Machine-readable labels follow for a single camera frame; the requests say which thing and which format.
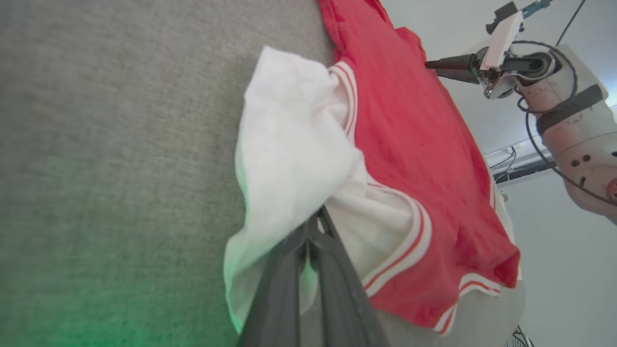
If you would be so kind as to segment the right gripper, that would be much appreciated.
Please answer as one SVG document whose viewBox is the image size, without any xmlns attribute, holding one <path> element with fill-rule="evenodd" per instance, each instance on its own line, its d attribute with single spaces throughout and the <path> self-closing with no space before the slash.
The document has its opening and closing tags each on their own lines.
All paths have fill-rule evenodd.
<svg viewBox="0 0 617 347">
<path fill-rule="evenodd" d="M 534 85 L 562 68 L 553 53 L 537 52 L 517 56 L 507 52 L 499 70 L 478 69 L 475 53 L 427 61 L 425 68 L 435 70 L 439 77 L 484 86 L 484 96 L 489 100 L 502 99 L 518 89 Z"/>
</svg>

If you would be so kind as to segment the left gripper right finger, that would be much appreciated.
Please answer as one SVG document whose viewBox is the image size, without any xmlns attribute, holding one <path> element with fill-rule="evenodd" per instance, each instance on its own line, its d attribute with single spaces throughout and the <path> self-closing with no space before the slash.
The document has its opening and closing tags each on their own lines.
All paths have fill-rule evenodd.
<svg viewBox="0 0 617 347">
<path fill-rule="evenodd" d="M 326 207 L 310 226 L 310 265 L 318 274 L 326 347 L 388 347 L 376 310 L 353 267 Z"/>
</svg>

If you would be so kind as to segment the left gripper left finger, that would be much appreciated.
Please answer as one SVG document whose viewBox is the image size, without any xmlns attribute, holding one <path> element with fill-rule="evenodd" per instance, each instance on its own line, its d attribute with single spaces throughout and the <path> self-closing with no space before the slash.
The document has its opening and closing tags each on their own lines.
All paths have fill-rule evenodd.
<svg viewBox="0 0 617 347">
<path fill-rule="evenodd" d="M 270 251 L 239 346 L 300 345 L 299 276 L 306 265 L 308 234 L 304 223 Z"/>
</svg>

